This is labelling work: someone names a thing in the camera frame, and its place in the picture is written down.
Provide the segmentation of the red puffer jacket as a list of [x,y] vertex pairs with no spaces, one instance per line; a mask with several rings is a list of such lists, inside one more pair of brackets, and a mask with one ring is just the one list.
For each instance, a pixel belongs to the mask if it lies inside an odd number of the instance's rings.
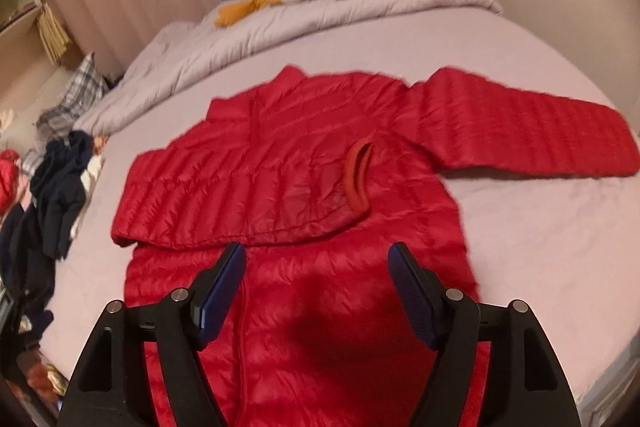
[[229,244],[246,272],[200,355],[232,426],[405,426],[434,353],[387,270],[404,242],[475,295],[457,202],[440,176],[630,176],[639,151],[608,107],[454,68],[407,84],[288,67],[131,165],[112,225],[134,247],[129,306],[156,303]]

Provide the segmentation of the dark navy garment left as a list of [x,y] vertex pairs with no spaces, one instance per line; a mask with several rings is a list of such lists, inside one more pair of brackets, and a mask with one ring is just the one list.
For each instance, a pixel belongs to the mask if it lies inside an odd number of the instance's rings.
[[42,231],[34,204],[14,205],[1,225],[1,280],[17,306],[18,321],[27,317],[27,338],[40,340],[53,322],[47,309],[55,288],[55,260],[43,252]]

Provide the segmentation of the dark navy garment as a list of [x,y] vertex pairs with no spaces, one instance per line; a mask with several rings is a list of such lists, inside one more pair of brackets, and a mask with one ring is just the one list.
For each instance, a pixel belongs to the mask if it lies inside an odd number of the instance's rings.
[[93,137],[81,130],[71,131],[66,138],[51,140],[32,182],[42,235],[42,251],[58,260],[70,249],[70,230],[84,208],[86,191],[81,175],[93,156]]
[[1,225],[1,280],[17,306],[18,321],[27,317],[27,338],[40,340],[53,322],[47,309],[55,288],[55,260],[43,252],[42,231],[34,204],[14,205]]

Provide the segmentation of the pink bed sheet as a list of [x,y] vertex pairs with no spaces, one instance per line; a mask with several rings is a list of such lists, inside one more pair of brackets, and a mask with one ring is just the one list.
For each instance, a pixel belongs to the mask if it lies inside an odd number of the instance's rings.
[[[129,249],[111,224],[134,158],[159,148],[228,98],[286,65],[309,74],[366,70],[415,82],[444,66],[521,89],[604,102],[554,49],[506,18],[477,8],[377,18],[295,39],[244,58],[168,98],[113,135],[96,191],[68,257],[56,269],[53,323],[42,351],[73,372],[103,307],[124,288]],[[485,303],[520,298],[541,321],[587,413],[634,355],[639,336],[639,181],[498,181],[450,176],[470,261]]]

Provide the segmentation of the dark navy garment right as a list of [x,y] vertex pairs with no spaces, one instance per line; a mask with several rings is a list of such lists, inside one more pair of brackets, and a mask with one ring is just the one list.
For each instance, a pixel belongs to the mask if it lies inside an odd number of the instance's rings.
[[51,140],[32,182],[42,235],[42,251],[58,260],[70,249],[70,230],[84,208],[86,191],[81,175],[93,156],[93,137],[81,130],[71,131],[66,138]]

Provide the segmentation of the white garment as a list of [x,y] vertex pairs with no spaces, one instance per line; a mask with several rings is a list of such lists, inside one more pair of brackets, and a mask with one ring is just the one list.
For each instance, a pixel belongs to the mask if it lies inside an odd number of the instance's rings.
[[82,205],[80,213],[77,216],[72,228],[70,229],[70,239],[72,241],[76,239],[82,225],[82,221],[84,221],[85,219],[85,215],[91,202],[92,194],[96,189],[96,184],[98,183],[103,165],[104,157],[102,155],[94,155],[89,160],[85,171],[81,173],[80,181],[85,191],[85,202],[84,205]]

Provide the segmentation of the folded red jacket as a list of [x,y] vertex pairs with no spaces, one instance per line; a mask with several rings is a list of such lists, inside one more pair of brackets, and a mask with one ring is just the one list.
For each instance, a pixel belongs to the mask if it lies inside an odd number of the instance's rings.
[[14,202],[20,168],[16,162],[20,158],[15,150],[2,150],[0,153],[0,213],[6,214]]

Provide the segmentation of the plaid pillow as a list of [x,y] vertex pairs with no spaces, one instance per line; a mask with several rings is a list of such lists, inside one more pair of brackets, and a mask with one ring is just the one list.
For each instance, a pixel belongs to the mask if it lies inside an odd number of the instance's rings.
[[47,144],[51,140],[64,138],[75,122],[102,100],[108,91],[110,86],[96,67],[94,54],[86,55],[70,77],[58,104],[46,109],[38,117],[38,141]]

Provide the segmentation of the lilac duvet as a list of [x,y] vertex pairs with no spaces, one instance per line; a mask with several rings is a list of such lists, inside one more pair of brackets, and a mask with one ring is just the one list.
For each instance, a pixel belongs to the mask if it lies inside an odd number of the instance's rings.
[[113,134],[173,95],[244,58],[335,27],[440,8],[480,8],[502,14],[498,0],[311,0],[264,9],[229,28],[216,11],[199,23],[163,28],[134,59],[124,78],[75,122],[89,134]]

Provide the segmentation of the beige hanging cloth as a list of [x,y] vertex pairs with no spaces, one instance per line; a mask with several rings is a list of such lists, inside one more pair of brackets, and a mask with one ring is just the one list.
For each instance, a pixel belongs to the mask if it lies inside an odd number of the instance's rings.
[[36,24],[44,52],[46,52],[49,61],[52,64],[60,64],[73,40],[47,3],[41,7]]

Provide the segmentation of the wall shelf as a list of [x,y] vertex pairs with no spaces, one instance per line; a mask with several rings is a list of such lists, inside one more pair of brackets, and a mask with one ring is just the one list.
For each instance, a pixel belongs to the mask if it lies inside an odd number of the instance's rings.
[[41,0],[1,0],[1,45],[24,37],[41,12]]

